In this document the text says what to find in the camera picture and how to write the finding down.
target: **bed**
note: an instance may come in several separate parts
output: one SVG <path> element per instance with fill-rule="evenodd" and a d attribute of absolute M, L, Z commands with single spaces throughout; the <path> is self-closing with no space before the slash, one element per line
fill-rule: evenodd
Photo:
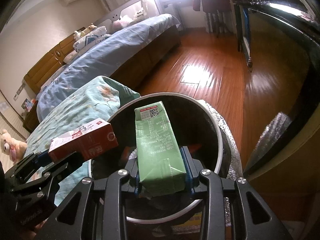
<path fill-rule="evenodd" d="M 156 63 L 180 44 L 176 27 L 178 23 L 173 16 L 159 15 L 116 32 L 81 57 L 73 59 L 66 67 L 66 72 L 39 96 L 41 86 L 64 65 L 63 59 L 73 50 L 75 41 L 71 34 L 47 52 L 24 77 L 39 99 L 37 113 L 34 111 L 33 115 L 37 115 L 41 122 L 65 98 L 99 75 L 135 89 Z M 96 63 L 99 67 L 90 68 Z M 81 74 L 81 78 L 73 76 L 74 73 Z"/>

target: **blue bed sheet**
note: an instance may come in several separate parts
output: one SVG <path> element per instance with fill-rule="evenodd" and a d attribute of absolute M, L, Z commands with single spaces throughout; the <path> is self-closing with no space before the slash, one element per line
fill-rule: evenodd
<path fill-rule="evenodd" d="M 93 78 L 110 76 L 118 67 L 179 21 L 161 14 L 120 30 L 110 38 L 75 58 L 68 67 L 38 95 L 40 122 L 64 99 Z"/>

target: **wooden bed frame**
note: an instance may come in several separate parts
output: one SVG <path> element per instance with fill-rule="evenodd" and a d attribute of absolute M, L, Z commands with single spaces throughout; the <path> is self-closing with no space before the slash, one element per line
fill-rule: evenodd
<path fill-rule="evenodd" d="M 63 59 L 73 50 L 74 42 L 73 34 L 71 34 L 47 52 L 24 76 L 25 82 L 35 94 L 38 94 L 41 86 L 64 65 Z M 159 60 L 178 44 L 180 44 L 180 36 L 174 25 L 128 59 L 110 78 L 135 89 Z M 32 115 L 35 115 L 32 116 L 32 119 L 37 120 L 36 111 L 33 111 Z"/>

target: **stuffed animal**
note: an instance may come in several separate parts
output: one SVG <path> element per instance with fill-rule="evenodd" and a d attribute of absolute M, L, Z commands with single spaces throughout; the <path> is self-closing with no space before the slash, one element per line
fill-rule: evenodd
<path fill-rule="evenodd" d="M 93 31 L 95 28 L 97 28 L 97 26 L 93 25 L 93 23 L 92 23 L 90 26 L 85 28 L 82 32 L 74 31 L 75 34 L 73 35 L 73 37 L 75 38 L 76 41 L 78 41 L 83 36 L 87 35 L 91 31 Z"/>
<path fill-rule="evenodd" d="M 27 150 L 27 144 L 11 137 L 7 130 L 2 130 L 0 137 L 0 147 L 4 154 L 10 156 L 14 163 L 21 161 Z"/>

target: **reflective surface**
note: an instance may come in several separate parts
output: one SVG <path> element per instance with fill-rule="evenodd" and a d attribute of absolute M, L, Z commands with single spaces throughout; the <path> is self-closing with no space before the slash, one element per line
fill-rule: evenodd
<path fill-rule="evenodd" d="M 320 28 L 303 0 L 234 2 L 241 5 L 238 31 L 249 66 L 241 150 L 248 176 L 290 142 L 319 103 Z"/>

